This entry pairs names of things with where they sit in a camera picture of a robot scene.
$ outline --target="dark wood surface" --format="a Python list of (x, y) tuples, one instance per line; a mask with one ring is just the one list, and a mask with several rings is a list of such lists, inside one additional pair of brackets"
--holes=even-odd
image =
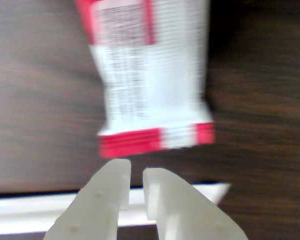
[[(220, 207), (250, 240), (300, 240), (300, 1), (212, 2), (217, 142), (131, 156), (132, 184), (146, 167), (228, 181)], [(0, 194), (77, 190), (108, 161), (97, 150), (103, 85), (87, 42), (70, 0), (0, 1)], [(155, 229), (118, 239), (145, 236)]]

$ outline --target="red and white tube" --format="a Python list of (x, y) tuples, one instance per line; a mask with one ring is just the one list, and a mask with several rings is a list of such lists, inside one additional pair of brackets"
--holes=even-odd
[(105, 85), (103, 157), (214, 142), (200, 101), (209, 1), (76, 0)]

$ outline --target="white strip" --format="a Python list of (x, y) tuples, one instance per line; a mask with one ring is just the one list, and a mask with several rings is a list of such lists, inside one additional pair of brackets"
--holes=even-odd
[[(227, 193), (230, 184), (198, 184), (194, 187), (214, 204), (218, 204)], [(76, 194), (61, 194), (0, 199), (0, 235), (48, 231), (75, 197)], [(147, 219), (144, 190), (131, 189), (129, 208), (119, 212), (118, 226), (154, 224), (155, 221)]]

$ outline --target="wood grain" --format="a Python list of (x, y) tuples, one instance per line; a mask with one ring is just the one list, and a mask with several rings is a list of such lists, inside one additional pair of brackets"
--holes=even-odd
[[(132, 156), (132, 183), (146, 167), (229, 181), (220, 207), (250, 240), (300, 240), (300, 1), (244, 2), (212, 2), (216, 144)], [(107, 162), (87, 42), (72, 1), (0, 1), (0, 194), (76, 190)]]

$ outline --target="red stripe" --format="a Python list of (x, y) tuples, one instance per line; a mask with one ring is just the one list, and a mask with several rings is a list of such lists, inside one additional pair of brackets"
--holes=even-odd
[(92, 16), (92, 5), (95, 2), (98, 2), (101, 0), (75, 0), (76, 6), (78, 8), (79, 14), (81, 16), (81, 21), (83, 24), (83, 28), (88, 35), (89, 43), (95, 44), (95, 31), (96, 27), (94, 26), (94, 22), (96, 23), (96, 16)]
[(154, 14), (153, 14), (153, 0), (144, 0), (145, 8), (145, 28), (146, 28), (146, 44), (153, 45), (156, 43), (154, 30)]
[(196, 124), (197, 144), (213, 144), (215, 139), (215, 127), (212, 122)]
[(104, 158), (144, 154), (163, 149), (159, 128), (130, 131), (111, 136), (100, 135), (99, 139), (99, 153)]

